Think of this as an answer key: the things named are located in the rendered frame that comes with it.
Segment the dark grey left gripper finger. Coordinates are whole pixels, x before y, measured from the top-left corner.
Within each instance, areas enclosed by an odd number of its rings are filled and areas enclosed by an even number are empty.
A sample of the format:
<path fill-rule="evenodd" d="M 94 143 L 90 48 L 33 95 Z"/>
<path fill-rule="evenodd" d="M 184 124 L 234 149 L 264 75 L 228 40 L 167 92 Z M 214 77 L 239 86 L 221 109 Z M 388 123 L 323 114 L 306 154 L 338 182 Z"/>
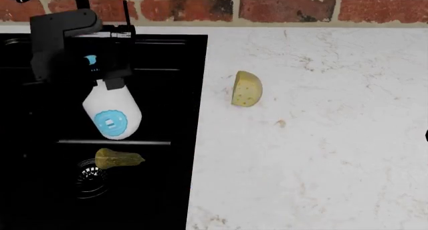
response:
<path fill-rule="evenodd" d="M 108 91 L 122 89 L 126 85 L 123 77 L 103 79 L 103 82 L 105 83 Z"/>

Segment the thin black rod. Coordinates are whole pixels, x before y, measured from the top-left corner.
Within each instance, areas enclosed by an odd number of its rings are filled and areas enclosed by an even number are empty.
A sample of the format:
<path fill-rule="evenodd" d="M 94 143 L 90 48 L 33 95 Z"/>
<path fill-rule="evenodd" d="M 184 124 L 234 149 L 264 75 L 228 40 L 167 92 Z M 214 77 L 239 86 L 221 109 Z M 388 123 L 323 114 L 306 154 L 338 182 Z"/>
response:
<path fill-rule="evenodd" d="M 130 16 L 129 16 L 129 12 L 128 12 L 128 3 L 125 0 L 123 0 L 122 3 L 123 3 L 123 10 L 124 10 L 124 18 L 126 21 L 126 30 L 131 32 Z"/>

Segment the black kitchen sink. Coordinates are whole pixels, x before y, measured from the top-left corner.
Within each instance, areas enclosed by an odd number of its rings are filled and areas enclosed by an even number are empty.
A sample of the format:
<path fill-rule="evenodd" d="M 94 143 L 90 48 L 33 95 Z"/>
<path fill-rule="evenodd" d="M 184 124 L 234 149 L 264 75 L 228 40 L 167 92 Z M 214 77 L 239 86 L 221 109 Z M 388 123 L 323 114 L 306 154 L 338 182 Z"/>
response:
<path fill-rule="evenodd" d="M 138 130 L 104 138 L 82 107 L 37 81 L 30 36 L 0 33 L 0 230 L 185 230 L 206 35 L 137 35 L 125 79 Z M 106 169 L 108 190 L 76 197 L 78 163 L 101 148 L 138 153 Z"/>

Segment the round metal sink drain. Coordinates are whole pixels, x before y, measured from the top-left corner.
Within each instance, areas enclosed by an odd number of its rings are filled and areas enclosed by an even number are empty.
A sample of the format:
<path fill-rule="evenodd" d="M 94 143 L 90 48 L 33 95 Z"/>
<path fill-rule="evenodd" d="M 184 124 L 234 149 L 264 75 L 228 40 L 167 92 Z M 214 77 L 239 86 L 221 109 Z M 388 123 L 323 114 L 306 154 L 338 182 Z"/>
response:
<path fill-rule="evenodd" d="M 108 190 L 108 174 L 96 166 L 95 159 L 84 160 L 77 165 L 76 197 L 91 199 Z"/>

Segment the yellow cheese wedge with holes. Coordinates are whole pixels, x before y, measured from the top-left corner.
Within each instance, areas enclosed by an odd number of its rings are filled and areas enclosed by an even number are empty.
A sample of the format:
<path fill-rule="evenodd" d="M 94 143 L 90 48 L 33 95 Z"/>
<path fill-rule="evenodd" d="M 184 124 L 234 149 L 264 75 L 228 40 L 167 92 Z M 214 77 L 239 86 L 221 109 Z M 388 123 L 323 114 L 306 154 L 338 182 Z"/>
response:
<path fill-rule="evenodd" d="M 251 107 L 259 102 L 263 93 L 260 79 L 249 72 L 238 71 L 233 85 L 231 104 Z"/>

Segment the white milk bottle blue label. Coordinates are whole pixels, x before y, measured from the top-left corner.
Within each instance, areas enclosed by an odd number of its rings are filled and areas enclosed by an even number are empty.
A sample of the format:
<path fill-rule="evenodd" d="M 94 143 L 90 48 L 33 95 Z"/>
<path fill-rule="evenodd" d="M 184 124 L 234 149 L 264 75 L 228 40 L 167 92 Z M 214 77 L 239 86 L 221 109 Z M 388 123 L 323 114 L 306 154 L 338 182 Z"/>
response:
<path fill-rule="evenodd" d="M 84 99 L 82 106 L 100 134 L 110 140 L 123 140 L 138 130 L 142 113 L 128 87 L 106 89 L 103 79 Z"/>

